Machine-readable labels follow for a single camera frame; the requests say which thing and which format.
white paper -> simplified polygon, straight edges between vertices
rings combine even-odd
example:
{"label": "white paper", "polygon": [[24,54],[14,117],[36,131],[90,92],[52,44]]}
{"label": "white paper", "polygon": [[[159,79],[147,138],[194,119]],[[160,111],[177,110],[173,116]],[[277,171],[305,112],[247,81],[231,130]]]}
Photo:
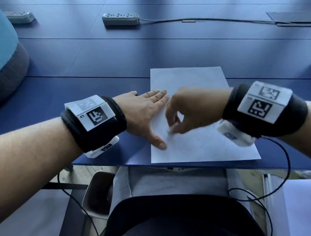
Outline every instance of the white paper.
{"label": "white paper", "polygon": [[68,202],[60,189],[41,189],[0,224],[0,235],[59,235]]}
{"label": "white paper", "polygon": [[283,186],[291,236],[310,235],[311,180],[288,180]]}
{"label": "white paper", "polygon": [[[165,68],[150,70],[150,87],[167,89],[171,96],[180,87],[227,88],[228,84],[220,67]],[[221,135],[216,128],[219,122],[192,130],[186,134],[168,135],[168,124],[163,109],[151,122],[152,130],[167,143],[162,151],[151,146],[151,163],[237,161],[260,159],[253,144],[239,147]]]}

gray pants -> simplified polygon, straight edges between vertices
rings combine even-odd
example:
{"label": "gray pants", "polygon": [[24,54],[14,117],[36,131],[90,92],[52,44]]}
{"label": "gray pants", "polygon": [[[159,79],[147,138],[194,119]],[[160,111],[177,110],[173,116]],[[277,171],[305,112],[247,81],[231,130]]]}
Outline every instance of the gray pants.
{"label": "gray pants", "polygon": [[[234,169],[193,168],[173,171],[151,167],[120,167],[114,177],[110,213],[124,199],[134,196],[170,194],[228,195],[230,188],[244,188]],[[246,193],[234,190],[230,195],[247,200]],[[249,202],[240,202],[250,213]]]}

floor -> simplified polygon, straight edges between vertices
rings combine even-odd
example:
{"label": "floor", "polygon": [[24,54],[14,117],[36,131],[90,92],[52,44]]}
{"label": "floor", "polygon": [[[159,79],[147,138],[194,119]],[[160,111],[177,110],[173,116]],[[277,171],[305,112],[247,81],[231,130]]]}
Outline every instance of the floor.
{"label": "floor", "polygon": [[[76,184],[89,184],[92,176],[97,171],[105,172],[116,172],[117,168],[114,166],[74,166],[73,172],[67,172],[65,170],[60,173],[60,181],[66,183],[76,183]],[[237,170],[243,179],[245,188],[255,193],[257,196],[263,195],[263,181],[262,175],[265,173],[271,173],[280,177],[286,176],[286,171],[284,170]],[[300,177],[292,172],[290,174],[290,179],[299,179]],[[57,182],[56,177],[54,177],[51,182]],[[251,203],[252,209],[254,211],[255,219],[260,225],[260,227],[266,232],[266,216],[264,210],[258,206],[256,203]],[[99,233],[101,233],[106,227],[106,220],[93,219],[94,224]],[[89,236],[97,236],[92,226],[90,229]]]}

wire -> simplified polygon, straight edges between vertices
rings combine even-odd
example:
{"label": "wire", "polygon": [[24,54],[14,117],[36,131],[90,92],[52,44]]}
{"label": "wire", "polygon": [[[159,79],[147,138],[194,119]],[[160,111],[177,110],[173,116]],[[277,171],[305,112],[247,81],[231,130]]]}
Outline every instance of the wire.
{"label": "wire", "polygon": [[[57,174],[57,182],[60,184],[60,181],[59,181],[59,173]],[[78,202],[78,200],[75,199],[74,196],[72,196],[71,194],[69,194],[68,192],[66,192],[65,189],[61,188],[61,190],[62,190],[64,193],[66,193],[70,198],[72,198],[72,199],[78,204],[78,206],[82,209],[82,211],[84,211],[84,213],[89,217],[89,219],[91,220],[91,222],[92,222],[92,224],[93,224],[93,226],[94,226],[94,229],[95,229],[95,231],[96,231],[97,236],[99,236],[98,231],[97,231],[97,228],[95,227],[95,224],[94,224],[94,222],[93,222],[92,217],[86,212],[86,210],[84,210],[84,208],[81,206],[81,204]]]}
{"label": "wire", "polygon": [[289,176],[290,176],[291,166],[290,166],[290,158],[289,158],[289,155],[288,155],[287,151],[285,150],[285,148],[284,148],[281,144],[279,144],[277,141],[274,141],[273,139],[270,139],[270,138],[266,138],[266,137],[262,137],[262,138],[263,138],[263,139],[270,140],[270,141],[276,143],[278,146],[280,146],[280,147],[282,148],[282,150],[283,150],[284,153],[285,153],[285,156],[286,156],[286,159],[287,159],[288,169],[287,169],[287,175],[286,175],[286,177],[284,178],[283,182],[282,182],[275,190],[273,190],[271,193],[266,194],[266,195],[264,195],[264,196],[262,196],[262,197],[258,197],[258,198],[256,198],[253,194],[251,194],[250,192],[248,192],[248,191],[246,191],[245,189],[242,189],[242,188],[231,188],[231,189],[228,190],[228,194],[229,194],[229,196],[230,196],[230,192],[231,192],[232,190],[242,190],[242,191],[244,191],[244,192],[246,192],[246,193],[252,195],[254,198],[253,198],[253,199],[250,199],[250,200],[242,200],[242,199],[237,199],[237,198],[234,198],[234,197],[231,197],[231,196],[230,196],[230,197],[231,197],[232,199],[236,200],[236,201],[246,201],[246,202],[258,201],[258,202],[260,203],[261,207],[265,210],[265,212],[266,212],[267,215],[268,215],[268,218],[269,218],[269,221],[270,221],[270,227],[271,227],[271,234],[270,234],[270,235],[272,236],[272,235],[273,235],[273,226],[272,226],[272,220],[271,220],[270,214],[269,214],[267,208],[266,208],[266,207],[262,204],[262,202],[259,201],[259,200],[260,200],[260,199],[263,199],[263,198],[266,198],[266,197],[268,197],[268,196],[274,194],[276,191],[278,191],[278,190],[285,184],[285,182],[288,180],[288,178],[289,178]]}
{"label": "wire", "polygon": [[154,23],[161,23],[161,22],[173,22],[173,21],[234,21],[234,22],[248,22],[248,23],[261,23],[261,24],[294,24],[292,22],[286,21],[263,21],[263,20],[240,20],[240,19],[227,19],[227,18],[179,18],[179,19],[167,19],[167,20],[147,20],[147,19],[140,19],[140,21],[148,21]]}

right hand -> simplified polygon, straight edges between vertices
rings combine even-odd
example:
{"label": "right hand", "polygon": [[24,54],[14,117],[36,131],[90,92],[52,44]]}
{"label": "right hand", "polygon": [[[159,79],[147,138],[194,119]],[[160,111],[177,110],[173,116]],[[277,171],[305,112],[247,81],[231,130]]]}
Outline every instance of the right hand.
{"label": "right hand", "polygon": [[[174,127],[173,133],[184,134],[220,120],[231,91],[232,88],[180,88],[168,102],[165,112],[170,127],[176,122],[179,123]],[[178,111],[184,115],[182,122],[177,116]]]}

